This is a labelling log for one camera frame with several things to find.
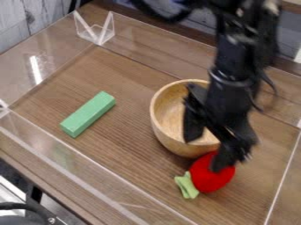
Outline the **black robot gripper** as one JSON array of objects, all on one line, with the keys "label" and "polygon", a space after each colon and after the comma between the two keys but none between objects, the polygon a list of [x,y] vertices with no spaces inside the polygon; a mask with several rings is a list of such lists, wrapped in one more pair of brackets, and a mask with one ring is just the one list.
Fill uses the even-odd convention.
[{"label": "black robot gripper", "polygon": [[183,140],[194,142],[207,129],[221,142],[209,169],[221,172],[237,162],[249,159],[257,144],[257,134],[249,124],[247,114],[255,107],[254,99],[260,78],[254,72],[229,76],[219,69],[209,71],[209,87],[186,85],[183,98]]}]

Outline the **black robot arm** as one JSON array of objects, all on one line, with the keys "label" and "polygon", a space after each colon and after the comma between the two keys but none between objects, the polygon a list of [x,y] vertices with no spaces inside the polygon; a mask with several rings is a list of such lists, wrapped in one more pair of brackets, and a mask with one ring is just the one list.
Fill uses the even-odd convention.
[{"label": "black robot arm", "polygon": [[130,0],[148,17],[170,24],[199,9],[217,18],[217,56],[209,69],[209,86],[186,85],[183,98],[183,140],[195,141],[209,130],[219,140],[218,153],[209,163],[218,173],[245,161],[257,145],[249,112],[257,105],[262,83],[272,84],[265,68],[277,54],[277,25],[281,0],[171,0],[179,12],[162,15],[144,0]]}]

